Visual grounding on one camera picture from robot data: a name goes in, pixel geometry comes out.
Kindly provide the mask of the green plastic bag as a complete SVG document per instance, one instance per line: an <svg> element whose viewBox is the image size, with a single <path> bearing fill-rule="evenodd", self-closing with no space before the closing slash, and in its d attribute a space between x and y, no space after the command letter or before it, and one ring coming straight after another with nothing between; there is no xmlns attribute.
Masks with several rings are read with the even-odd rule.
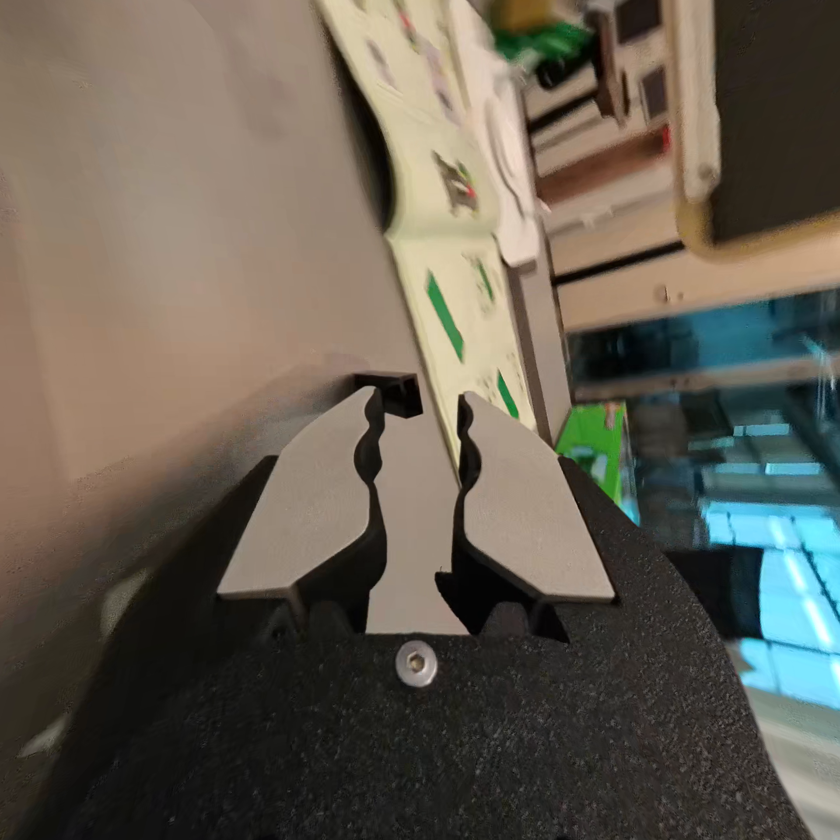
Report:
<svg viewBox="0 0 840 840"><path fill-rule="evenodd" d="M595 31L563 20L522 31L491 30L497 53L513 66L531 71L544 61L569 62L585 57L595 43Z"/></svg>

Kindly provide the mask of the pale green printed sheet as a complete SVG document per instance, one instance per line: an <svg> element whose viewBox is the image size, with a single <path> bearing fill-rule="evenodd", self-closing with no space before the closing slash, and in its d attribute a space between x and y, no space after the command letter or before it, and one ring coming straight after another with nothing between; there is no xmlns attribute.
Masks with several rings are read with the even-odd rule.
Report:
<svg viewBox="0 0 840 840"><path fill-rule="evenodd" d="M393 194L386 234L492 237L497 191L459 82L449 3L317 7L384 141Z"/></svg>
<svg viewBox="0 0 840 840"><path fill-rule="evenodd" d="M459 397L475 392L531 431L537 422L491 234L387 234L455 468Z"/></svg>

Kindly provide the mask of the beige framed black panel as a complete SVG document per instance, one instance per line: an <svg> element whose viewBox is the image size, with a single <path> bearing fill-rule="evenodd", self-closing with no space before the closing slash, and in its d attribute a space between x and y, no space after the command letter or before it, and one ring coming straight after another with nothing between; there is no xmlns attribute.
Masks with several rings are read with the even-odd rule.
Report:
<svg viewBox="0 0 840 840"><path fill-rule="evenodd" d="M838 237L839 2L663 2L675 220L732 261Z"/></svg>

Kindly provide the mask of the green cardboard box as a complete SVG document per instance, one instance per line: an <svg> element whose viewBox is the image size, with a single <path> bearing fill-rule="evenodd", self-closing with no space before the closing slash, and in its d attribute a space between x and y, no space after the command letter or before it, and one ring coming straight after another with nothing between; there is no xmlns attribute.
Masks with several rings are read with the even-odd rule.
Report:
<svg viewBox="0 0 840 840"><path fill-rule="evenodd" d="M624 503L625 402L573 405L554 452L572 460L621 507Z"/></svg>

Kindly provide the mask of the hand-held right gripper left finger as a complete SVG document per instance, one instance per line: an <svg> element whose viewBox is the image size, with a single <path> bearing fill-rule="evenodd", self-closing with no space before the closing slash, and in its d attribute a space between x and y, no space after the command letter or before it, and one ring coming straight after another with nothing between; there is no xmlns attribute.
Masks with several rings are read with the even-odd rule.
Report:
<svg viewBox="0 0 840 840"><path fill-rule="evenodd" d="M387 537L375 479L385 409L366 385L313 419L281 451L216 590L277 599L299 623L335 604L364 634Z"/></svg>

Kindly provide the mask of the grey desk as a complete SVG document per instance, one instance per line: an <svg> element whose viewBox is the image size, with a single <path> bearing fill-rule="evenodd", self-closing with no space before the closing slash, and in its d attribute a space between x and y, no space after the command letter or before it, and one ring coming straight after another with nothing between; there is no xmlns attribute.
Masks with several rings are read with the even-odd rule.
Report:
<svg viewBox="0 0 840 840"><path fill-rule="evenodd" d="M457 496L309 2L2 2L2 837L63 837L124 740L287 602L216 590L280 451L357 371L385 415L374 626L462 633Z"/></svg>

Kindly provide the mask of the white paper pile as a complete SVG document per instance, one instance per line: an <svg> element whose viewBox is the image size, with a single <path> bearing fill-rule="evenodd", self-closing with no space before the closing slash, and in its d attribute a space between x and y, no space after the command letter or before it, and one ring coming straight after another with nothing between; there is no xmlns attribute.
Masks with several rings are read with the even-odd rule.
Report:
<svg viewBox="0 0 840 840"><path fill-rule="evenodd" d="M448 18L468 123L496 190L500 256L510 268L530 267L543 237L519 78L496 52L490 29L470 2L449 2Z"/></svg>

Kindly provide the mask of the brown wooden stand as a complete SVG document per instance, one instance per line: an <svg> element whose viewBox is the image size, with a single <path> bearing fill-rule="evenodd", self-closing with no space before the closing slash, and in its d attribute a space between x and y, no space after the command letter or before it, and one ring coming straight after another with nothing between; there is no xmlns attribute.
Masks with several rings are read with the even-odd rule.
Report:
<svg viewBox="0 0 840 840"><path fill-rule="evenodd" d="M623 130L627 125L629 106L624 89L624 70L617 54L617 31L611 8L589 6L587 23L595 33L596 49L592 64L595 70L595 103L602 117L611 118Z"/></svg>

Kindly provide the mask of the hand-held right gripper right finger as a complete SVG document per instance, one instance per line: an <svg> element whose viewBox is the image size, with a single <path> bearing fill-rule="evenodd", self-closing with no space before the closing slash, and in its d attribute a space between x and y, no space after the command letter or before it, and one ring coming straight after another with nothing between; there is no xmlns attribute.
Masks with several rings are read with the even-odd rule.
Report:
<svg viewBox="0 0 840 840"><path fill-rule="evenodd" d="M616 591L564 474L533 431L475 392L458 398L460 489L449 571L436 573L444 602L466 631L564 641L555 607L613 605Z"/></svg>

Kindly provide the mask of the small black square block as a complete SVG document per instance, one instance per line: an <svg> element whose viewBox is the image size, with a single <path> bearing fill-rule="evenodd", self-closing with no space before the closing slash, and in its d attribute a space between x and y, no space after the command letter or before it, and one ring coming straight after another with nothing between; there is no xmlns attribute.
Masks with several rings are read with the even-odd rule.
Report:
<svg viewBox="0 0 840 840"><path fill-rule="evenodd" d="M386 413L410 419L424 413L421 388L416 373L393 371L364 371L352 376L355 391L366 386L376 388L381 394Z"/></svg>

